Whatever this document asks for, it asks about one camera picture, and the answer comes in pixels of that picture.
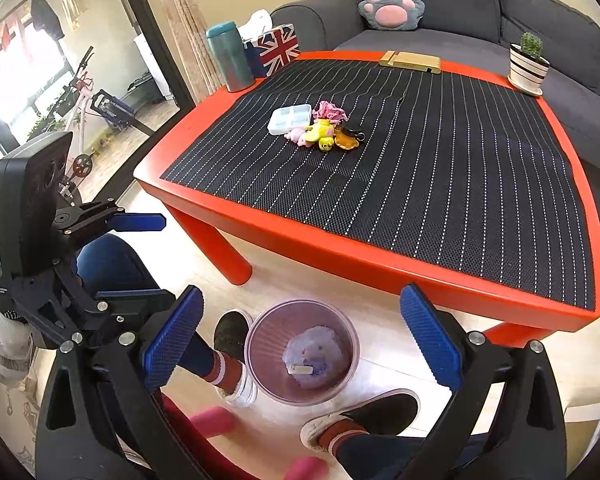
teal tumbler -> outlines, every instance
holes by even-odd
[[[239,92],[256,82],[234,22],[214,25],[206,32],[206,37],[229,92]]]

potted plant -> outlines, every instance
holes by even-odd
[[[511,44],[509,82],[524,93],[540,97],[549,62],[541,56],[542,40],[530,32],[520,38],[520,44]]]

striped plant pot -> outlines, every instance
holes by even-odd
[[[509,82],[527,94],[541,96],[540,85],[549,70],[549,62],[544,57],[534,59],[524,54],[516,44],[511,45],[509,52],[511,58]]]

orange table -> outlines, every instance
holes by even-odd
[[[298,59],[359,59],[376,61],[380,52],[309,52]],[[511,88],[505,77],[442,61],[442,70]],[[220,89],[199,104],[138,165],[134,173],[144,190],[160,199],[184,231],[234,285],[251,277],[250,264],[218,229],[317,269],[380,290],[400,293],[416,282],[437,305],[504,321],[487,331],[493,341],[523,346],[558,330],[575,332],[600,316],[600,223],[580,161],[551,108],[544,110],[573,168],[589,232],[594,273],[595,309],[585,310],[536,296],[475,276],[444,269],[392,253],[311,225],[180,186],[160,176],[213,122],[247,91]]]

black table mat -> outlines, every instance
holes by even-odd
[[[344,108],[366,141],[271,136],[276,108]],[[163,179],[423,262],[594,309],[584,208],[538,105],[503,86],[357,60],[297,60],[244,95]]]

